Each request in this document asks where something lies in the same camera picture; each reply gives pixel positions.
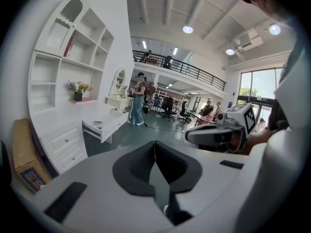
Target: metal railing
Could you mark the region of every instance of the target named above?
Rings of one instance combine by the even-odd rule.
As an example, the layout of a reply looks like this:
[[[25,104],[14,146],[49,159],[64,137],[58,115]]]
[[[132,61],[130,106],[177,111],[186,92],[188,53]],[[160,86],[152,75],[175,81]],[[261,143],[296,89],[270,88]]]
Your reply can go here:
[[[214,86],[219,90],[223,91],[225,88],[225,81],[185,62],[171,59],[171,61],[169,61],[169,64],[166,65],[165,60],[167,56],[135,50],[133,50],[133,57],[134,61],[152,64],[158,67],[163,67],[185,74],[197,80],[203,81],[207,84],[210,84],[211,86]]]

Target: ceiling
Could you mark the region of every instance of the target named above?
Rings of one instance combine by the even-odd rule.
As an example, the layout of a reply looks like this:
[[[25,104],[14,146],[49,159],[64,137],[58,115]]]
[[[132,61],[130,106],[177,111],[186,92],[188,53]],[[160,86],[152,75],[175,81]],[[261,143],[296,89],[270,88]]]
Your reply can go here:
[[[146,71],[141,71],[141,70],[138,70],[138,69],[134,69],[133,70],[133,74],[132,74],[132,79],[135,79],[135,76],[139,73],[139,72],[143,72],[145,74],[145,77],[147,77],[147,82],[150,83],[150,82],[153,82],[154,81],[154,78],[155,78],[155,74],[154,73],[151,73],[151,72],[146,72]],[[188,84],[188,83],[184,83],[184,82],[181,82],[181,81],[178,81],[178,80],[175,80],[175,79],[171,79],[171,78],[168,78],[166,76],[162,76],[160,75],[159,76],[159,79],[158,79],[158,84],[162,84],[164,86],[168,86],[169,84],[173,84],[169,89],[171,89],[172,91],[178,91],[178,92],[197,92],[199,94],[207,94],[207,95],[211,95],[213,97],[215,97],[214,94],[208,92],[208,91],[205,91],[205,90],[202,90],[194,85],[191,85],[191,84]]]
[[[258,29],[264,43],[286,37],[265,32],[275,21],[242,0],[127,0],[127,5],[132,37],[170,42],[222,66],[228,61],[225,49],[251,29]],[[193,33],[184,33],[184,25]]]
[[[146,42],[147,49],[145,49],[143,47],[142,41]],[[133,50],[144,51],[144,52],[151,50],[152,53],[160,54],[163,56],[170,55],[173,59],[176,59],[179,61],[184,61],[190,53],[189,50],[185,50],[183,48],[178,48],[176,55],[173,55],[174,49],[177,46],[170,44],[170,43],[166,43],[164,41],[157,41],[157,40],[131,37],[131,42],[132,42],[132,49]]]

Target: box label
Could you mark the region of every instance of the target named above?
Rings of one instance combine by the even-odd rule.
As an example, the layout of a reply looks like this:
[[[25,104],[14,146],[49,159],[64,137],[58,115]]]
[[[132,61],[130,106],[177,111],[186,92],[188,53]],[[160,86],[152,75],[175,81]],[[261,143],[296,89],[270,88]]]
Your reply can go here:
[[[20,176],[35,192],[40,190],[41,185],[46,185],[33,167],[21,172]]]

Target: pink shelf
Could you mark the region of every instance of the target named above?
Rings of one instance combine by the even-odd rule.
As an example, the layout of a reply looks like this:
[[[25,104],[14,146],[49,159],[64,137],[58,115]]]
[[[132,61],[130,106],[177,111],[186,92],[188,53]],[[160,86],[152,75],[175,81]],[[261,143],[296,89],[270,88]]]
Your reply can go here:
[[[88,102],[93,102],[93,101],[96,101],[96,99],[93,99],[93,98],[82,98],[82,101],[79,101],[79,102],[77,102],[77,101],[75,101],[73,99],[69,99],[69,102],[72,102],[72,103],[75,103],[75,104],[77,104],[77,103],[88,103]]]

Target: potted plant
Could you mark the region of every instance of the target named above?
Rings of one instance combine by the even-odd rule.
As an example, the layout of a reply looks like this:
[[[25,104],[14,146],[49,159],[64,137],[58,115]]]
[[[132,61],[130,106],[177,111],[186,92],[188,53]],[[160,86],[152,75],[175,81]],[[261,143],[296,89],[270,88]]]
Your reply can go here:
[[[73,100],[80,102],[82,101],[82,95],[86,91],[91,91],[93,90],[93,87],[90,86],[89,84],[83,83],[81,81],[77,82],[70,82],[69,80],[67,81],[67,90],[73,91],[74,92],[74,97]]]

